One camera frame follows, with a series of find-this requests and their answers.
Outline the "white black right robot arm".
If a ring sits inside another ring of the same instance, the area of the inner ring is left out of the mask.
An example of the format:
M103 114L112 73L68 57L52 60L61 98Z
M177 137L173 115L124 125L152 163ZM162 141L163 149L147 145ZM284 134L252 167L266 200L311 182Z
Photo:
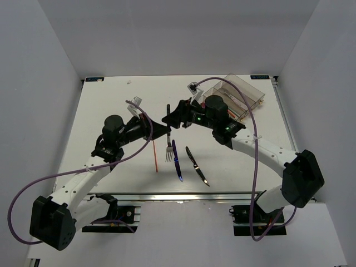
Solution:
M162 121L173 128L187 128L191 124L210 128L218 143L253 157L281 177L281 185L262 192L254 200L251 214L256 221L265 221L271 212L285 206L303 208L325 184L312 152L286 150L257 137L229 116L228 106L220 96L208 97L204 105L195 100L181 100Z

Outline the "black silver chopstick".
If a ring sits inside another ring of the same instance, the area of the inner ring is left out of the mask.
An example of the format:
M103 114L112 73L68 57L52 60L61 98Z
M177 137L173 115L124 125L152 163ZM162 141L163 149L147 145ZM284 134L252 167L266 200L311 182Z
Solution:
M236 105L240 105L241 101L230 93L225 93L229 99L231 99Z

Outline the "iridescent purple knife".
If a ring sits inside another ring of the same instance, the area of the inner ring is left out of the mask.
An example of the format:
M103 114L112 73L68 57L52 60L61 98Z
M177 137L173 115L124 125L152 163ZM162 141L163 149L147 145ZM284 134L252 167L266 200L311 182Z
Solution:
M176 173L177 173L179 180L181 182L183 182L175 140L172 140L172 148L173 148L173 153L174 153L174 164L175 164Z

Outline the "pink handled fork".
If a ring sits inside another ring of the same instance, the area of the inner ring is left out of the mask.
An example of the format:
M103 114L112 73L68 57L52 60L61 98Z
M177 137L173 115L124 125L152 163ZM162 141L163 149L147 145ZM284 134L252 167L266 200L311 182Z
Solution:
M170 114L170 104L166 105L166 114L169 115ZM171 135L170 132L167 133L167 147L166 147L166 162L170 162L172 160L172 157L174 155L173 152L173 147L171 144Z

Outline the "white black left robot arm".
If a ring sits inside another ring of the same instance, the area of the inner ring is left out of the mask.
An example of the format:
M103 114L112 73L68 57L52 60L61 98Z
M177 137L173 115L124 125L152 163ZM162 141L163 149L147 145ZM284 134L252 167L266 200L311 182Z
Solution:
M30 234L61 251L69 246L75 233L88 224L118 219L115 197L99 193L86 201L85 196L123 158L123 146L138 139L157 139L169 132L168 126L149 122L143 114L128 123L119 115L107 117L84 172L75 174L49 197L39 196L34 201Z

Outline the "black handled knife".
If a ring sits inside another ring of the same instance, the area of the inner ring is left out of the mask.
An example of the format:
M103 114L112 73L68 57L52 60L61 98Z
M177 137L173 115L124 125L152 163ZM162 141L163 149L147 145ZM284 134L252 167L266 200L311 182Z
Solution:
M185 150L186 150L186 153L189 157L189 159L191 160L192 164L193 164L193 167L196 171L196 173L199 175L200 179L203 181L203 183L206 185L206 186L210 186L208 180L206 179L206 177L204 176L204 174L202 173L200 167L198 166L194 156L192 155L190 149L188 146L185 147Z

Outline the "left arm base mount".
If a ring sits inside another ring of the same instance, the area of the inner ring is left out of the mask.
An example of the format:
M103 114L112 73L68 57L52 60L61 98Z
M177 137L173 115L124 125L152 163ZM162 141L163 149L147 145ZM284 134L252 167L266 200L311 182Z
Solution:
M91 195L90 200L103 200L109 205L108 214L95 220L95 223L84 226L83 233L134 234L138 228L141 207L135 204L124 204L109 194Z

